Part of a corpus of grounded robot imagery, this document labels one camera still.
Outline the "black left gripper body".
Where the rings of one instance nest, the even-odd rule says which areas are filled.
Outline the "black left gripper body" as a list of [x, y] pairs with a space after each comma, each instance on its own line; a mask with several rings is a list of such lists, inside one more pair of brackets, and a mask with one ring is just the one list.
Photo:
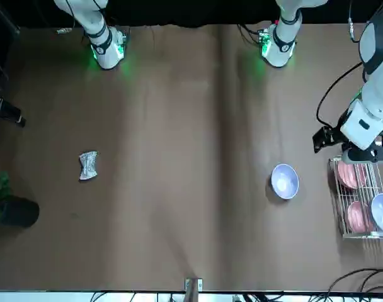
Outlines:
[[324, 126], [324, 146], [333, 146], [347, 141], [347, 137], [342, 134], [339, 128]]

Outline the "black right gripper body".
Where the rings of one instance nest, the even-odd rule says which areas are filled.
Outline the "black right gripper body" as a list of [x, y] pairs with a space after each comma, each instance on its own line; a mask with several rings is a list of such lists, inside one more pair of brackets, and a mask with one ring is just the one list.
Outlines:
[[14, 109], [13, 106], [5, 101], [4, 99], [0, 99], [0, 118], [13, 118]]

